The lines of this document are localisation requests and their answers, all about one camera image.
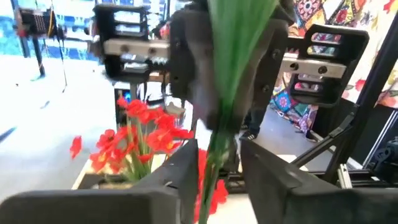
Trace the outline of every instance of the sneaker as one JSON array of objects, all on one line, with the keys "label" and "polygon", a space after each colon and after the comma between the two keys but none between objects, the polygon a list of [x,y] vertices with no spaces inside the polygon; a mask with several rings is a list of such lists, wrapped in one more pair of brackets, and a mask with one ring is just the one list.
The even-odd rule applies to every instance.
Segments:
[{"label": "sneaker", "polygon": [[241,131],[245,131],[245,130],[248,130],[248,129],[249,129],[248,125],[246,125],[246,124],[242,124],[241,125]]},{"label": "sneaker", "polygon": [[248,140],[255,140],[258,137],[258,135],[259,135],[258,133],[254,134],[250,131],[245,131],[245,133],[242,134],[241,138],[248,139]]}]

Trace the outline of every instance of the black shoe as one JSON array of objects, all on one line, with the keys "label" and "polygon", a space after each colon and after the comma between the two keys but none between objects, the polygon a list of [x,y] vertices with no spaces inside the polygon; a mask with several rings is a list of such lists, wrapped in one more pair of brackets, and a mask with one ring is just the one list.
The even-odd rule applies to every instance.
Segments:
[{"label": "black shoe", "polygon": [[242,124],[241,125],[241,131],[245,131],[245,130],[248,130],[248,129],[249,129],[248,125],[246,125],[246,124]]},{"label": "black shoe", "polygon": [[252,133],[250,131],[245,131],[241,138],[248,139],[248,140],[255,140],[258,137],[259,133]]}]

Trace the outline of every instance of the flower bouquet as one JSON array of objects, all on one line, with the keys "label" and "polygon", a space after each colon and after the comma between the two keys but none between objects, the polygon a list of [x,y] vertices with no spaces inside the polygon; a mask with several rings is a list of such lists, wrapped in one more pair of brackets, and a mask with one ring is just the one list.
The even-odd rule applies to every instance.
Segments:
[{"label": "flower bouquet", "polygon": [[[124,108],[127,114],[127,125],[117,131],[107,129],[99,137],[96,143],[98,152],[90,155],[91,168],[97,173],[107,169],[113,174],[121,175],[126,182],[134,184],[151,173],[155,154],[163,153],[168,158],[185,140],[193,138],[193,131],[178,128],[176,117],[165,113],[160,107],[149,108],[140,100],[129,103],[124,98],[120,98],[117,104]],[[81,150],[82,138],[77,136],[70,147],[72,159],[76,158]],[[199,191],[194,211],[195,222],[200,214],[206,155],[205,150],[199,150]],[[212,197],[210,215],[216,212],[219,203],[226,201],[227,195],[224,181],[219,180]]]}]

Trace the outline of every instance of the floor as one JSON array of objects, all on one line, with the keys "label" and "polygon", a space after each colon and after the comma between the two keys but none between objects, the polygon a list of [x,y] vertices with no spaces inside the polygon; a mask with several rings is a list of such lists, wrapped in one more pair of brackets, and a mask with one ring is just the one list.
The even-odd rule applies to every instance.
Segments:
[{"label": "floor", "polygon": [[[48,59],[44,65],[49,77],[31,84],[26,77],[34,78],[35,72],[27,73],[37,70],[34,61],[0,57],[0,66],[8,69],[0,74],[0,124],[17,126],[0,142],[0,201],[27,190],[70,189],[98,136],[115,126],[113,87],[93,72],[96,64],[65,61],[68,86],[64,93],[62,64]],[[202,133],[200,146],[206,147],[209,132],[199,124],[198,133]],[[83,136],[85,150],[72,161],[68,148],[76,135]],[[267,111],[256,142],[286,160],[313,144],[272,110]],[[306,168],[324,170],[330,158],[325,152]]]}]

